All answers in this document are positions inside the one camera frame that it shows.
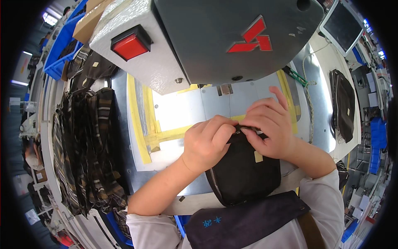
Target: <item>rope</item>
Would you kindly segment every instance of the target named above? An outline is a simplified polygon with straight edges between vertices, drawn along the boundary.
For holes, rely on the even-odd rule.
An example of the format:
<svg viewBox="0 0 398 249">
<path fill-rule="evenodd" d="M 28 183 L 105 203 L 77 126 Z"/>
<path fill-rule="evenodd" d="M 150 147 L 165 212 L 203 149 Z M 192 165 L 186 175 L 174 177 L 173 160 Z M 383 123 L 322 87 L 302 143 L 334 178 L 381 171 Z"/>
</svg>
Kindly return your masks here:
<svg viewBox="0 0 398 249">
<path fill-rule="evenodd" d="M 304 79 L 307 80 L 307 76 L 305 74 L 305 69 L 304 69 L 304 62 L 305 59 L 307 59 L 308 56 L 315 54 L 316 52 L 324 49 L 325 47 L 327 47 L 330 44 L 330 42 L 327 43 L 326 46 L 324 46 L 323 48 L 318 49 L 315 52 L 309 53 L 307 54 L 304 59 L 302 60 L 301 66 L 302 66 L 302 72 L 304 74 Z M 310 122 L 311 122 L 311 134 L 310 134 L 310 144 L 312 144 L 313 141 L 313 137 L 314 137 L 314 106 L 312 105 L 312 101 L 311 101 L 311 96 L 310 96 L 310 92 L 308 90 L 308 86 L 315 86 L 317 83 L 316 81 L 312 80 L 312 81 L 307 81 L 307 84 L 305 85 L 305 95 L 307 97 L 307 102 L 308 105 L 310 107 Z"/>
</svg>

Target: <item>beige label tag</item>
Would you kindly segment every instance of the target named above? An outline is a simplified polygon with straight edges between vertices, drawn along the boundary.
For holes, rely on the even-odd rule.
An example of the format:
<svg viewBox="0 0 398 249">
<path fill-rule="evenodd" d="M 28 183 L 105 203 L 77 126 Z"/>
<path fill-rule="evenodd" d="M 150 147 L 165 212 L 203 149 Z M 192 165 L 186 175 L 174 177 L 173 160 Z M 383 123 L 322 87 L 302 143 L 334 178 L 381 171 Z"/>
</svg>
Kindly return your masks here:
<svg viewBox="0 0 398 249">
<path fill-rule="evenodd" d="M 263 155 L 261 155 L 257 151 L 254 151 L 254 159 L 256 160 L 256 163 L 262 162 L 263 161 Z"/>
</svg>

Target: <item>yellow tape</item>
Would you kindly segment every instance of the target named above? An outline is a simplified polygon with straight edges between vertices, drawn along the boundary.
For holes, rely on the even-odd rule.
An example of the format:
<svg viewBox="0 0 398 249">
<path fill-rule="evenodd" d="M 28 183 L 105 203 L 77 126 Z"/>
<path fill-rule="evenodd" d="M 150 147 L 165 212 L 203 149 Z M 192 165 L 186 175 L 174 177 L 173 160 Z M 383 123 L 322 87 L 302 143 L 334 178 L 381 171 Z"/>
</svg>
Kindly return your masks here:
<svg viewBox="0 0 398 249">
<path fill-rule="evenodd" d="M 239 115 L 239 116 L 230 117 L 230 119 L 240 121 L 240 120 L 244 119 L 245 117 L 246 117 L 246 114 L 243 114 L 243 115 Z"/>
<path fill-rule="evenodd" d="M 156 133 L 155 108 L 153 107 L 152 89 L 142 85 L 142 98 L 148 134 Z"/>
<path fill-rule="evenodd" d="M 192 125 L 188 125 L 188 126 L 180 127 L 177 129 L 172 129 L 172 130 L 162 131 L 162 132 L 155 133 L 155 134 L 150 134 L 150 135 L 144 137 L 145 143 L 147 145 L 151 145 L 154 143 L 161 143 L 161 142 L 170 141 L 170 140 L 174 140 L 174 139 L 184 138 L 185 132 L 189 128 L 191 128 L 191 126 Z"/>
<path fill-rule="evenodd" d="M 348 153 L 347 170 L 349 169 L 349 156 L 350 156 L 350 153 L 351 153 L 351 152 Z M 343 192 L 341 192 L 341 195 L 344 194 L 344 190 L 345 190 L 345 185 L 344 185 L 344 187 L 343 187 Z"/>
<path fill-rule="evenodd" d="M 198 84 L 191 84 L 191 86 L 189 88 L 181 90 L 181 91 L 178 91 L 177 93 L 188 92 L 188 91 L 192 91 L 192 90 L 196 90 L 196 89 L 199 89 Z"/>
<path fill-rule="evenodd" d="M 245 116 L 246 116 L 246 114 L 230 117 L 230 119 L 240 121 L 240 120 L 244 119 Z M 160 131 L 159 120 L 156 120 L 156 133 L 149 134 L 148 136 L 145 136 L 144 137 L 145 144 L 150 145 L 151 149 L 153 149 L 153 148 L 159 146 L 158 144 L 161 142 L 184 138 L 185 132 L 189 128 L 191 128 L 191 126 L 192 125 L 188 125 L 185 127 L 180 127 L 180 128 L 172 129 L 172 130 L 168 130 L 168 131 Z"/>
<path fill-rule="evenodd" d="M 292 132 L 293 134 L 297 134 L 299 133 L 299 130 L 297 128 L 296 111 L 293 105 L 292 94 L 290 93 L 290 88 L 287 83 L 285 72 L 283 70 L 279 70 L 276 73 L 278 75 L 279 83 L 281 84 L 283 95 L 286 97 L 287 104 L 289 106 L 290 118 L 292 119 Z"/>
<path fill-rule="evenodd" d="M 135 139 L 137 140 L 138 149 L 140 151 L 141 159 L 144 164 L 151 163 L 152 160 L 146 149 L 144 134 L 142 133 L 142 127 L 140 122 L 140 116 L 138 113 L 137 96 L 135 93 L 135 80 L 131 75 L 127 75 L 127 91 L 129 94 L 129 105 L 131 111 L 131 119 L 133 122 Z"/>
<path fill-rule="evenodd" d="M 159 120 L 156 120 L 156 133 L 161 132 Z"/>
<path fill-rule="evenodd" d="M 296 110 L 296 115 L 301 115 L 301 107 L 300 106 L 295 106 L 295 110 Z"/>
</svg>

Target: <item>white monitor frame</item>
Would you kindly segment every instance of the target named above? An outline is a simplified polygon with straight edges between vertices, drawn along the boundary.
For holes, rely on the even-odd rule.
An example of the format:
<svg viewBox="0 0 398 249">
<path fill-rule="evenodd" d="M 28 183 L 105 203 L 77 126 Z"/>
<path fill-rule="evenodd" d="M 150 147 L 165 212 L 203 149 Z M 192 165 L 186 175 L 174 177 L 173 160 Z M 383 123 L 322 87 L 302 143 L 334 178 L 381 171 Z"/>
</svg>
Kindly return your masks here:
<svg viewBox="0 0 398 249">
<path fill-rule="evenodd" d="M 341 2 L 343 4 L 343 6 L 353 15 L 353 17 L 356 19 L 356 21 L 358 22 L 358 24 L 362 27 L 361 32 L 358 34 L 357 38 L 355 39 L 355 41 L 351 44 L 351 46 L 348 48 L 347 51 L 344 51 L 344 49 L 341 47 L 341 45 L 337 42 L 336 39 L 334 39 L 334 37 L 325 29 L 325 24 L 328 22 L 330 16 L 333 14 L 334 9 L 336 8 L 336 6 L 339 4 L 339 2 Z M 345 1 L 340 1 L 340 0 L 335 0 L 333 5 L 331 6 L 331 8 L 329 9 L 328 14 L 326 15 L 326 17 L 324 18 L 324 20 L 321 22 L 321 24 L 319 25 L 319 30 L 326 36 L 326 38 L 328 38 L 333 45 L 337 48 L 337 50 L 341 53 L 341 55 L 343 57 L 346 57 L 347 54 L 352 50 L 352 48 L 357 44 L 357 42 L 359 41 L 359 38 L 362 36 L 363 32 L 365 31 L 365 28 L 363 26 L 363 20 L 360 20 L 358 15 L 354 12 L 354 10 L 349 6 L 349 4 L 347 4 Z"/>
</svg>

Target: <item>red square button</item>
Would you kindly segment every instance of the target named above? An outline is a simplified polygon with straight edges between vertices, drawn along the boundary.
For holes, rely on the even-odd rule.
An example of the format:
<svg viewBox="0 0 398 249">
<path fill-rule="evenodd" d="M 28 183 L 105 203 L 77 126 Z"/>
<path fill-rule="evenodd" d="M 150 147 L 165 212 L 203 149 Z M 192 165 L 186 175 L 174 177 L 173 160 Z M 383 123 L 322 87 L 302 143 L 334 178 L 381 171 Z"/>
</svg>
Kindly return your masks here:
<svg viewBox="0 0 398 249">
<path fill-rule="evenodd" d="M 135 34 L 129 35 L 115 43 L 112 46 L 112 50 L 126 61 L 148 52 L 148 49 Z"/>
</svg>

